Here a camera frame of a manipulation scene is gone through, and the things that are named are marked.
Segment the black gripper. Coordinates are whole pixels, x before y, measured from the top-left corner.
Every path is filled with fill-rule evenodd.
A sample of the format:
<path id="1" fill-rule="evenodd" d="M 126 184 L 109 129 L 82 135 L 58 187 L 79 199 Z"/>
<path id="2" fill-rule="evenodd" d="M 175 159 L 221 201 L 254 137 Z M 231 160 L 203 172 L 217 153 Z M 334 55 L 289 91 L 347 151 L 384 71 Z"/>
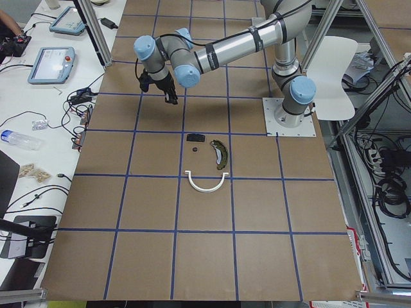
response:
<path id="1" fill-rule="evenodd" d="M 172 105 L 178 104 L 178 97 L 175 92 L 174 79 L 171 74 L 167 74 L 163 79 L 155 81 L 155 85 L 158 89 L 164 92 L 166 103 Z"/>

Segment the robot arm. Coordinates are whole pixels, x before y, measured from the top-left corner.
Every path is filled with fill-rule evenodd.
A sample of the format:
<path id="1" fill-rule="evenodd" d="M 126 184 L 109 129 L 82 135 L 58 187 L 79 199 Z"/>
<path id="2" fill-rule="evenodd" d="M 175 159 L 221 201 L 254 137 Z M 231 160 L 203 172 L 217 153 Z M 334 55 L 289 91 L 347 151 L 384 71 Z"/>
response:
<path id="1" fill-rule="evenodd" d="M 311 17 L 310 1 L 262 1 L 265 21 L 193 50 L 194 42 L 187 28 L 156 38 L 143 35 L 134 42 L 134 51 L 144 66 L 137 77 L 143 92 L 154 84 L 163 91 L 167 103 L 177 104 L 175 84 L 192 88 L 201 75 L 275 47 L 272 76 L 284 99 L 274 111 L 275 121 L 283 127 L 299 126 L 317 88 L 314 81 L 302 75 L 296 58 L 295 39 Z"/>

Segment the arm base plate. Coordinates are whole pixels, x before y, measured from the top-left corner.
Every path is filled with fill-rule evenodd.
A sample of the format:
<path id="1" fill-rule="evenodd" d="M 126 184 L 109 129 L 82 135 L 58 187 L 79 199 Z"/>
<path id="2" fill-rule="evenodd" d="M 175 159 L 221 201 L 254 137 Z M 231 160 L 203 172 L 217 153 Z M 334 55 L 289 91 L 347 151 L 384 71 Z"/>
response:
<path id="1" fill-rule="evenodd" d="M 316 137 L 309 107 L 296 116 L 283 109 L 283 98 L 263 98 L 263 111 L 269 137 Z"/>

